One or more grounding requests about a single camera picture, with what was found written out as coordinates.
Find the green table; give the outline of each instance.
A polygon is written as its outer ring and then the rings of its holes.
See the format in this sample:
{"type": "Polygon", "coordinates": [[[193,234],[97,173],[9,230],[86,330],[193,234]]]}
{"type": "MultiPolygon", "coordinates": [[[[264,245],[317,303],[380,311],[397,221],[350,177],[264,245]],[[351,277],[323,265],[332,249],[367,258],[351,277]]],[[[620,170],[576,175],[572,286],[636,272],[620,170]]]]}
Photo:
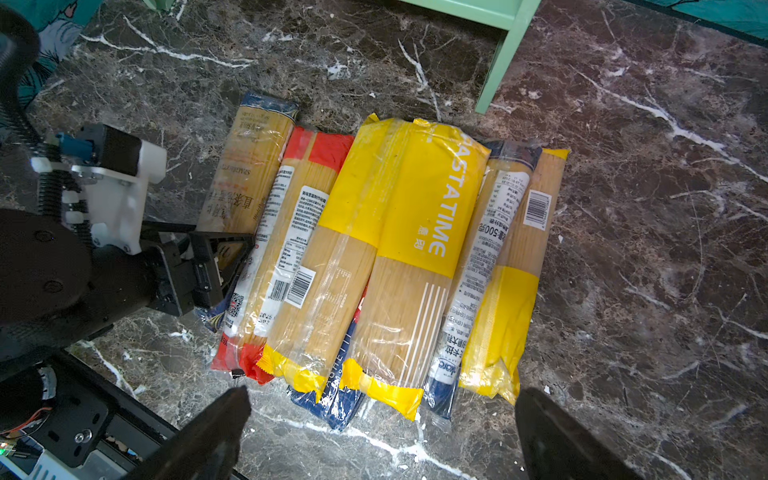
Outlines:
{"type": "Polygon", "coordinates": [[[484,114],[493,101],[520,41],[541,0],[403,0],[438,12],[506,30],[493,56],[475,111],[484,114]]]}

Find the white label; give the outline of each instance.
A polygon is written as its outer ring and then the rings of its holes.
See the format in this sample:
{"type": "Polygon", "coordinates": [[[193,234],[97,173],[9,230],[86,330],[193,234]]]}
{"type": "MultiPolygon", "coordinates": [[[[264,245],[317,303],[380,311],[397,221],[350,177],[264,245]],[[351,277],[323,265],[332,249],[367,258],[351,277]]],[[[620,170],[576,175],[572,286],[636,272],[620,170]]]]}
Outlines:
{"type": "Polygon", "coordinates": [[[296,308],[301,308],[306,300],[306,295],[310,291],[312,281],[315,280],[315,271],[300,266],[299,271],[296,272],[296,277],[290,284],[290,290],[288,290],[288,296],[286,297],[286,303],[290,303],[296,308]]]}
{"type": "Polygon", "coordinates": [[[549,205],[552,203],[552,196],[538,190],[528,192],[528,205],[525,207],[525,218],[523,225],[536,227],[539,230],[547,230],[547,219],[549,218],[549,205]]]}
{"type": "Polygon", "coordinates": [[[325,192],[306,185],[301,188],[296,209],[290,219],[285,243],[283,243],[283,249],[280,251],[280,258],[277,260],[270,286],[266,290],[266,298],[261,306],[259,319],[253,328],[254,335],[267,336],[269,334],[327,201],[328,194],[325,192]]]}
{"type": "Polygon", "coordinates": [[[451,385],[458,376],[482,297],[529,180],[524,172],[499,172],[496,177],[430,366],[429,376],[439,382],[451,385]]]}
{"type": "Polygon", "coordinates": [[[250,290],[253,288],[253,282],[256,280],[256,273],[259,271],[261,260],[264,258],[264,249],[270,241],[272,232],[277,222],[277,214],[283,206],[290,179],[293,176],[293,167],[283,166],[277,171],[277,177],[272,184],[270,195],[266,198],[264,213],[261,215],[259,226],[256,229],[256,244],[250,251],[248,260],[240,278],[232,292],[232,299],[227,313],[224,315],[224,334],[231,337],[237,334],[240,324],[243,322],[250,290]]]}

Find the barcode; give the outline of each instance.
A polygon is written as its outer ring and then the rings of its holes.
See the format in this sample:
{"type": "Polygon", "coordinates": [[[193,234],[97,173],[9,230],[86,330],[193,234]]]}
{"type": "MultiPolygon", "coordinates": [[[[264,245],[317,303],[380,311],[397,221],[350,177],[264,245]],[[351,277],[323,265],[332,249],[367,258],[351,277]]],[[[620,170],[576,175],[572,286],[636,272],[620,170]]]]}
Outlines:
{"type": "Polygon", "coordinates": [[[523,225],[536,227],[540,230],[547,230],[549,204],[551,202],[552,196],[549,194],[537,190],[528,192],[528,206],[525,208],[523,225]]]}
{"type": "Polygon", "coordinates": [[[270,292],[270,300],[277,300],[278,302],[282,302],[283,299],[286,297],[288,286],[289,286],[288,282],[275,280],[275,287],[272,288],[272,292],[270,292]]]}
{"type": "Polygon", "coordinates": [[[245,300],[244,296],[239,295],[235,292],[232,292],[232,300],[230,301],[230,308],[227,309],[227,315],[231,317],[237,316],[237,313],[240,311],[240,308],[243,306],[243,300],[245,300]]]}
{"type": "Polygon", "coordinates": [[[293,283],[290,284],[286,302],[297,308],[301,308],[304,304],[306,294],[310,291],[310,286],[312,286],[312,280],[314,279],[315,272],[300,266],[299,270],[296,272],[296,277],[293,278],[293,283]]]}

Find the marble floor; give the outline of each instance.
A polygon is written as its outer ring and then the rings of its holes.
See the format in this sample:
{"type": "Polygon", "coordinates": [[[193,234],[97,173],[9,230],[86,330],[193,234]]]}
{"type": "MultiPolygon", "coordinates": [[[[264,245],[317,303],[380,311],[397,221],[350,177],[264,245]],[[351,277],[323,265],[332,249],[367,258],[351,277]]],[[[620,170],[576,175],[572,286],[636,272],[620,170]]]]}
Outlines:
{"type": "MultiPolygon", "coordinates": [[[[768,51],[621,0],[543,0],[481,116],[500,34],[394,1],[179,0],[161,15],[107,0],[31,115],[163,145],[147,217],[190,223],[249,88],[328,132],[376,112],[570,148],[524,386],[548,387],[645,478],[764,478],[768,51]]],[[[0,154],[0,205],[32,209],[23,154],[0,154]]],[[[281,381],[211,372],[217,340],[191,316],[141,310],[73,350],[178,426],[247,385],[251,478],[526,478],[503,399],[460,392],[450,432],[366,401],[335,434],[281,381]]]]}

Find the plastic wrapping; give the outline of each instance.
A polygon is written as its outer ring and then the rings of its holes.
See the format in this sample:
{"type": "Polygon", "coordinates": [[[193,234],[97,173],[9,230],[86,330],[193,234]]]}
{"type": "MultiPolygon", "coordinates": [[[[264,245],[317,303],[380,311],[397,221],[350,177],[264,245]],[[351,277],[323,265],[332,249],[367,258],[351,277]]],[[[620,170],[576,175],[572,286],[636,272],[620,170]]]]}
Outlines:
{"type": "Polygon", "coordinates": [[[359,129],[258,366],[319,401],[366,286],[412,124],[375,115],[359,129]]]}
{"type": "Polygon", "coordinates": [[[342,365],[349,351],[349,341],[355,332],[357,321],[360,318],[360,309],[365,298],[366,293],[363,291],[362,299],[360,299],[357,310],[355,310],[355,316],[346,331],[346,336],[344,336],[344,341],[341,349],[339,349],[339,354],[336,356],[336,361],[333,363],[333,369],[328,377],[328,383],[320,401],[317,402],[315,392],[299,393],[293,390],[290,396],[293,403],[309,410],[318,418],[325,420],[334,430],[341,431],[346,428],[357,413],[362,399],[365,398],[365,395],[359,390],[342,389],[339,387],[342,365]]]}
{"type": "Polygon", "coordinates": [[[516,141],[484,145],[491,149],[491,156],[424,385],[427,406],[445,419],[450,419],[454,384],[485,289],[541,155],[540,147],[516,141]]]}
{"type": "MultiPolygon", "coordinates": [[[[298,110],[298,106],[289,101],[246,93],[200,211],[198,231],[256,231],[298,110]]],[[[239,247],[222,244],[217,252],[219,268],[223,270],[238,251],[239,247]]],[[[209,310],[195,310],[214,331],[229,306],[233,287],[232,283],[219,305],[209,310]]]]}
{"type": "Polygon", "coordinates": [[[459,385],[480,395],[520,393],[518,361],[525,350],[549,229],[568,151],[544,150],[511,235],[493,270],[462,359],[459,385]]]}
{"type": "Polygon", "coordinates": [[[223,369],[241,368],[262,384],[272,379],[256,363],[352,142],[349,135],[294,129],[224,318],[227,346],[217,356],[223,369]]]}
{"type": "Polygon", "coordinates": [[[414,121],[342,386],[415,418],[489,150],[414,121]]]}

